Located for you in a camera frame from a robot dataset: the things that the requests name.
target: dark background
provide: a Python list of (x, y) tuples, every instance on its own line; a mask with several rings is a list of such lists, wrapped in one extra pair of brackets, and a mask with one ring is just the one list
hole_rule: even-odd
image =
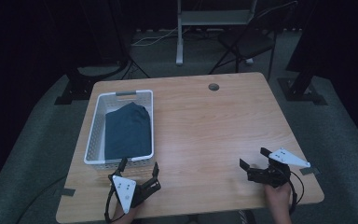
[[(116, 21), (106, 1), (90, 1), (0, 0), (0, 171), (34, 105), (67, 69), (124, 57), (112, 27), (125, 33), (126, 41), (135, 29), (177, 25), (176, 0), (126, 0), (119, 6), (112, 0)], [(193, 4), (184, 0), (183, 8)], [(197, 9), (248, 6), (240, 0), (210, 0)], [(300, 0), (287, 28), (304, 30), (288, 70), (301, 75), (310, 57), (317, 58), (320, 68), (314, 75), (332, 81), (358, 127), (358, 1)]]

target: hand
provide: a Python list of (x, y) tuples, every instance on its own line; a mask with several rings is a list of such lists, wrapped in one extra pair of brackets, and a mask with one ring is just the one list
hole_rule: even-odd
[(116, 204), (116, 209), (115, 209), (115, 214), (113, 215), (113, 220), (116, 220), (117, 218), (119, 218), (117, 221), (112, 222), (113, 224), (131, 224), (133, 219), (135, 218), (136, 213), (138, 212), (138, 209), (140, 209), (143, 206), (143, 203), (139, 204), (138, 206), (131, 208), (130, 212), (126, 215), (124, 215), (124, 217), (121, 217), (124, 214), (123, 211), (123, 207), (121, 206), (120, 203)]
[(267, 206), (276, 224), (291, 224), (289, 215), (290, 193), (292, 189), (289, 183), (277, 187), (264, 185)]

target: metal stand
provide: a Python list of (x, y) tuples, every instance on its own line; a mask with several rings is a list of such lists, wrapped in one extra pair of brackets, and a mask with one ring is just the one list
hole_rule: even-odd
[(146, 77), (150, 78), (150, 76), (133, 60), (133, 58), (130, 55), (128, 55), (128, 57), (130, 58), (131, 63), (130, 63), (130, 66), (127, 69), (126, 73), (121, 78), (121, 80), (123, 80), (124, 77), (127, 77), (126, 79), (131, 79), (132, 73), (136, 72), (136, 70), (138, 70), (138, 69), (141, 70), (141, 72), (144, 73), (144, 75)]
[(252, 0), (250, 9), (241, 10), (182, 10), (182, 0), (177, 0), (178, 41), (176, 65), (183, 65), (183, 26), (193, 25), (244, 25), (255, 14), (257, 0)]
[(317, 74), (320, 65), (317, 60), (313, 60), (301, 72), (296, 79), (278, 78), (287, 101), (312, 101), (315, 105), (327, 105), (324, 97), (310, 84), (312, 77)]

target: dark cloth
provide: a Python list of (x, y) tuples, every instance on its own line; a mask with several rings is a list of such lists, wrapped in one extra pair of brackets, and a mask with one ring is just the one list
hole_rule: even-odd
[(134, 158), (152, 152), (150, 117), (136, 103), (105, 115), (105, 160)]

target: wooden table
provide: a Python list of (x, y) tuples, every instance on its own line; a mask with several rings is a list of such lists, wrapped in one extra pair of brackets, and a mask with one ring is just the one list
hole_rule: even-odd
[[(219, 85), (210, 91), (211, 83)], [(145, 201), (137, 217), (162, 217), (264, 207), (260, 184), (247, 181), (240, 158), (265, 169), (261, 147), (284, 147), (305, 160), (264, 76), (259, 73), (164, 77), (103, 81), (95, 84), (65, 183), (75, 195), (62, 196), (57, 220), (62, 223), (103, 220), (109, 191), (107, 175), (83, 162), (91, 120), (99, 94), (152, 90), (155, 158), (161, 190)], [(147, 167), (126, 169), (123, 176), (151, 177)], [(301, 203), (318, 203), (324, 194), (313, 174), (302, 175)], [(294, 177), (297, 193), (301, 186)], [(112, 200), (111, 209), (116, 202)]]

